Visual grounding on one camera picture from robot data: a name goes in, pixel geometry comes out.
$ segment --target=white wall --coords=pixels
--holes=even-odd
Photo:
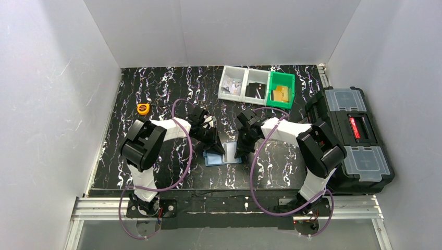
[[[365,93],[396,179],[377,197],[394,249],[441,249],[442,2],[362,0],[327,73]]]
[[[81,0],[0,5],[1,249],[62,249],[120,69]]]
[[[360,0],[85,0],[120,67],[326,63]]]

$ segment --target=clear plastic container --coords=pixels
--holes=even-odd
[[[246,68],[224,66],[223,75],[219,82],[218,98],[231,101],[242,101],[244,97],[244,91],[242,86],[246,81]]]
[[[248,69],[247,78],[241,90],[241,94],[244,94],[242,101],[245,103],[253,103],[264,105],[267,102],[267,86],[270,82],[270,71]]]
[[[330,111],[367,111],[361,93],[351,89],[326,90]]]
[[[380,147],[344,146],[348,156],[344,159],[347,174],[358,174],[359,181],[380,182],[383,174],[390,174]]]

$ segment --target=yellow tape measure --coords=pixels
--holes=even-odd
[[[150,105],[147,103],[138,104],[137,111],[140,115],[145,116],[149,113]]]

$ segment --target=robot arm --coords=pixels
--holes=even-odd
[[[181,124],[192,137],[205,144],[207,151],[224,154],[224,149],[214,126],[216,119],[205,109],[195,107],[186,120],[173,118],[163,121],[137,119],[129,129],[120,153],[127,164],[133,184],[157,189],[152,166],[158,159],[164,141],[186,138],[186,133],[175,122]],[[157,192],[135,189],[131,201],[147,214],[155,212]]]
[[[307,165],[307,177],[299,191],[301,204],[324,190],[337,166],[347,156],[344,147],[331,128],[319,120],[315,124],[300,124],[278,121],[278,118],[260,118],[252,110],[245,110],[238,116],[243,127],[239,130],[237,156],[254,153],[255,143],[265,138],[279,122],[271,139],[291,143],[300,148]]]

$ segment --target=black marble surface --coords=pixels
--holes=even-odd
[[[306,102],[322,87],[317,67],[302,66],[248,66],[250,68],[292,73],[296,76],[296,97],[290,111],[290,121],[304,118]],[[113,108],[107,136],[102,148],[93,190],[122,189],[131,184],[130,172],[122,163],[118,147],[124,140],[133,121],[138,118],[137,104],[151,103],[152,120],[171,118],[171,106],[177,98],[186,98],[206,108],[218,120],[221,142],[237,139],[236,116],[246,108],[261,107],[247,103],[218,99],[218,84],[223,67],[168,67],[126,68]],[[183,118],[191,107],[184,102],[176,109]],[[267,111],[280,117],[278,112]],[[206,167],[202,145],[192,140],[194,156],[191,170],[180,189],[248,189],[249,165],[252,155],[242,164]],[[154,166],[156,186],[165,188],[182,175],[188,159],[188,145],[184,139],[165,142]],[[261,152],[255,167],[255,184],[258,189],[299,189],[305,179],[305,163],[298,148],[277,141],[269,141]]]

